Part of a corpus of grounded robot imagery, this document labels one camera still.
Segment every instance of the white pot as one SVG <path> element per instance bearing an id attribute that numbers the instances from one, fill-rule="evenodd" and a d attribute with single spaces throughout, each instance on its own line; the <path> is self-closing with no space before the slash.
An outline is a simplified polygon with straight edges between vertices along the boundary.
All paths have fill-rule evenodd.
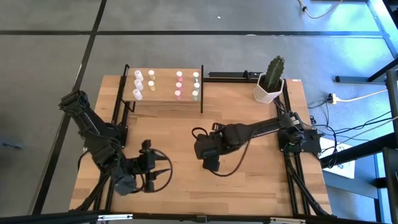
<path id="1" fill-rule="evenodd" d="M 260 78 L 263 75 L 266 75 L 266 74 L 262 73 L 262 74 L 259 75 L 259 80 L 257 81 L 257 85 L 253 89 L 254 99 L 256 99 L 257 102 L 270 103 L 270 102 L 272 102 L 273 99 L 275 99 L 275 97 L 279 96 L 279 94 L 282 93 L 282 90 L 283 90 L 283 87 L 284 87 L 284 84 L 285 84 L 285 80 L 283 78 L 279 78 L 280 81 L 282 82 L 282 84 L 280 86 L 280 90 L 277 91 L 277 92 L 268 93 L 265 90 L 263 90 L 261 88 L 261 86 L 259 85 Z"/>

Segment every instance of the wooden table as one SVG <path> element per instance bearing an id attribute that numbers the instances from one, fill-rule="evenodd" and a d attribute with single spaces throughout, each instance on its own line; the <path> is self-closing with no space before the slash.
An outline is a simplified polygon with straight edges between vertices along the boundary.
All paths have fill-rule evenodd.
<path id="1" fill-rule="evenodd" d="M 99 91 L 95 112 L 111 121 L 119 85 L 119 76 L 105 76 Z M 194 127 L 211 129 L 214 122 L 254 123 L 276 117 L 274 104 L 254 101 L 252 83 L 205 83 L 203 114 L 192 103 L 137 102 L 135 113 L 129 114 L 128 139 L 124 153 L 136 157 L 145 139 L 152 147 L 165 152 L 174 165 L 170 185 L 154 194 L 113 195 L 113 212 L 173 213 L 207 215 L 278 215 L 291 216 L 289 188 L 277 134 L 253 139 L 240 169 L 230 177 L 217 177 L 201 168 L 195 157 L 191 135 Z M 303 122 L 310 123 L 303 86 L 300 80 L 287 80 L 292 110 Z M 243 149 L 220 157 L 220 173 L 237 165 Z M 320 163 L 311 154 L 301 154 L 305 183 L 324 210 L 331 213 Z M 156 169 L 167 167 L 162 161 Z M 73 191 L 70 208 L 79 206 L 93 190 L 99 171 L 90 155 L 86 155 Z M 168 175 L 160 176 L 155 187 L 163 185 Z M 107 186 L 101 200 L 104 208 Z M 296 187 L 299 211 L 303 213 L 299 189 Z"/>

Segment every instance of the test tube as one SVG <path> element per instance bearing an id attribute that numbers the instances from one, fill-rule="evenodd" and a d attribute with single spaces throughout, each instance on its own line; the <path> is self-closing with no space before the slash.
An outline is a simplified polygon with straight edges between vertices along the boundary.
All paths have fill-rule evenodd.
<path id="1" fill-rule="evenodd" d="M 192 96 L 193 96 L 193 100 L 194 101 L 198 101 L 198 95 L 199 95 L 199 93 L 197 91 L 193 91 L 192 92 Z"/>
<path id="2" fill-rule="evenodd" d="M 181 100 L 181 92 L 180 92 L 180 90 L 176 90 L 176 91 L 174 92 L 174 94 L 175 94 L 175 96 L 177 97 L 177 100 Z"/>
<path id="3" fill-rule="evenodd" d="M 142 73 L 141 73 L 140 70 L 136 70 L 136 71 L 134 72 L 134 75 L 136 76 L 136 79 L 138 79 L 138 80 L 140 80 L 140 81 L 143 81 L 143 80 L 144 80 L 144 77 L 142 76 Z"/>
<path id="4" fill-rule="evenodd" d="M 199 92 L 200 83 L 194 83 L 193 87 L 195 87 L 195 91 Z"/>
<path id="5" fill-rule="evenodd" d="M 134 95 L 134 97 L 136 98 L 136 100 L 142 100 L 142 95 L 141 92 L 138 89 L 134 89 L 132 91 L 132 94 Z"/>
<path id="6" fill-rule="evenodd" d="M 144 88 L 144 86 L 142 85 L 142 83 L 139 79 L 134 80 L 134 84 L 135 84 L 136 88 L 140 91 Z"/>
<path id="7" fill-rule="evenodd" d="M 181 72 L 181 71 L 178 71 L 178 72 L 177 72 L 177 80 L 178 80 L 179 82 L 182 82 L 182 72 Z"/>
<path id="8" fill-rule="evenodd" d="M 155 80 L 155 71 L 153 71 L 153 70 L 149 70 L 148 71 L 148 74 L 149 74 L 149 78 L 152 80 L 152 81 L 154 81 Z"/>
<path id="9" fill-rule="evenodd" d="M 199 78 L 199 73 L 194 72 L 194 73 L 193 73 L 193 79 L 194 79 L 194 81 L 195 81 L 195 82 L 198 82 L 198 78 Z"/>
<path id="10" fill-rule="evenodd" d="M 149 85 L 150 90 L 155 91 L 156 88 L 155 88 L 155 82 L 154 81 L 149 81 L 148 85 Z"/>
<path id="11" fill-rule="evenodd" d="M 182 92 L 182 83 L 178 82 L 175 84 L 175 86 L 177 87 L 177 90 Z"/>

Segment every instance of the cactus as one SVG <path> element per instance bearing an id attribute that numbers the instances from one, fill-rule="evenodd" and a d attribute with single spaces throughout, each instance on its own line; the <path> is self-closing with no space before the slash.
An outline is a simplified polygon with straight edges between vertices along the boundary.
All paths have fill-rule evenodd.
<path id="1" fill-rule="evenodd" d="M 261 87 L 269 92 L 279 91 L 280 89 L 280 76 L 284 72 L 285 59 L 281 56 L 277 56 L 269 64 L 264 79 L 262 80 Z"/>

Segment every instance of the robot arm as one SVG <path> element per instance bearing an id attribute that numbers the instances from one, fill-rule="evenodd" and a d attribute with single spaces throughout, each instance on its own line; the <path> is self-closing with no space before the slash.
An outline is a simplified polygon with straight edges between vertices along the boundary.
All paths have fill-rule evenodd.
<path id="1" fill-rule="evenodd" d="M 276 118 L 268 119 L 254 124 L 218 124 L 214 123 L 210 134 L 194 135 L 194 145 L 197 159 L 203 159 L 203 168 L 217 172 L 220 163 L 218 157 L 237 151 L 243 144 L 252 138 L 280 131 L 286 136 L 291 145 L 304 142 L 303 126 L 297 113 L 286 113 Z"/>
<path id="2" fill-rule="evenodd" d="M 159 190 L 154 189 L 153 181 L 158 175 L 171 169 L 171 161 L 162 152 L 150 148 L 150 140 L 145 140 L 142 143 L 142 149 L 139 151 L 140 156 L 127 159 L 122 152 L 120 143 L 121 128 L 124 127 L 105 123 L 90 108 L 84 91 L 74 91 L 64 96 L 59 107 L 76 122 L 80 129 L 79 134 L 85 139 L 85 147 L 90 152 L 93 162 L 106 179 L 109 176 L 113 178 L 115 191 L 121 195 L 127 195 L 141 190 L 145 192 Z M 151 172 L 155 168 L 155 161 L 159 160 L 169 161 L 170 169 Z M 136 175 L 140 175 L 143 179 L 143 184 L 140 188 L 137 188 Z M 102 188 L 106 179 L 100 179 L 96 189 Z M 90 206 L 90 200 L 95 194 L 95 192 L 92 192 L 86 205 Z"/>

